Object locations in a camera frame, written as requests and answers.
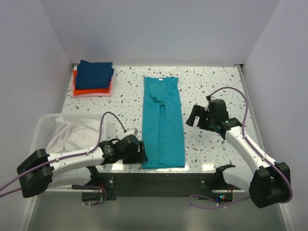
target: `white wall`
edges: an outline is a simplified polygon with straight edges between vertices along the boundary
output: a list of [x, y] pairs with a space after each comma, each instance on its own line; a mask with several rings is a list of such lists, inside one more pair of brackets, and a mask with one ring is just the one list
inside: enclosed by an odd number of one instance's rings
[[[29, 155], [35, 125], [61, 110], [69, 60], [38, 0], [0, 4], [0, 185], [17, 175]], [[19, 227], [26, 199], [0, 198], [0, 230]]]
[[279, 0], [40, 0], [70, 61], [242, 64]]
[[290, 211], [307, 229], [308, 1], [281, 0], [244, 64], [244, 78], [267, 152], [291, 168]]

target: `teal shirt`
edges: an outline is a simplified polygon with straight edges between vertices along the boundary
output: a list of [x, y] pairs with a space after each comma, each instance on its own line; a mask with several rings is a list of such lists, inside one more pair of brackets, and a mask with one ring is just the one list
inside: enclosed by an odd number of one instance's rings
[[177, 77], [144, 78], [142, 140], [149, 161], [142, 168], [185, 166], [178, 81]]

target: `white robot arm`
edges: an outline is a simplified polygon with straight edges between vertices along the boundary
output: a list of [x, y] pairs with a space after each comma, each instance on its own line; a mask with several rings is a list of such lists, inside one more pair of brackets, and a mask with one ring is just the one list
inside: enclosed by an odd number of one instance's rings
[[292, 189], [290, 186], [290, 169], [284, 162], [277, 163], [268, 156], [244, 132], [242, 124], [236, 118], [229, 118], [226, 104], [223, 100], [208, 98], [207, 108], [194, 105], [186, 124], [193, 126], [199, 117], [200, 129], [219, 133], [243, 157], [251, 169], [251, 174], [243, 174], [234, 165], [218, 167], [212, 185], [234, 185], [249, 193], [252, 201], [259, 208], [274, 203], [287, 202]]
[[[91, 170], [96, 169], [95, 166], [113, 164], [120, 159], [124, 164], [147, 161], [137, 133], [137, 129], [130, 129], [122, 139], [102, 141], [98, 146], [75, 152], [47, 154], [45, 149], [36, 150], [17, 168], [18, 175], [23, 175], [19, 178], [23, 197], [32, 197], [56, 186], [86, 185], [93, 179]], [[28, 172], [39, 165], [42, 167]]]

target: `terrazzo table surface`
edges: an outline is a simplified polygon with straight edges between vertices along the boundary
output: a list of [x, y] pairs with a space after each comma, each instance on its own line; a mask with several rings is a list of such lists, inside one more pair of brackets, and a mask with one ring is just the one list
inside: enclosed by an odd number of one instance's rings
[[[111, 97], [72, 98], [68, 89], [62, 113], [101, 113], [110, 111], [119, 116], [124, 126], [137, 128], [138, 139], [142, 136], [142, 104], [144, 77], [179, 77], [178, 89], [182, 104], [185, 138], [185, 167], [148, 170], [140, 164], [99, 167], [100, 172], [114, 173], [213, 173], [215, 168], [234, 164], [237, 169], [250, 173], [243, 158], [218, 134], [185, 124], [194, 104], [207, 106], [206, 96], [214, 90], [231, 86], [241, 91], [243, 86], [236, 67], [168, 67], [168, 66], [116, 66]], [[233, 90], [222, 90], [214, 95], [224, 99], [230, 117], [243, 119], [245, 103], [241, 95]], [[246, 131], [257, 142], [256, 132], [248, 113]], [[116, 138], [122, 129], [116, 119], [108, 116], [107, 137]]]

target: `white laundry basket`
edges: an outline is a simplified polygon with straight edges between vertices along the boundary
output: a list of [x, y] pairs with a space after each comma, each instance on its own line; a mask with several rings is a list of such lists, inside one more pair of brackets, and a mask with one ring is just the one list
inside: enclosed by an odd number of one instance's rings
[[[54, 136], [54, 131], [56, 128], [55, 120], [58, 117], [63, 117], [65, 120], [73, 122], [77, 119], [94, 119], [101, 120], [102, 114], [49, 114], [44, 115], [39, 121], [35, 128], [34, 136], [30, 146], [30, 154], [32, 154], [37, 149], [46, 149], [50, 140]], [[102, 139], [107, 139], [107, 126], [104, 126], [106, 118], [103, 121], [103, 133]]]

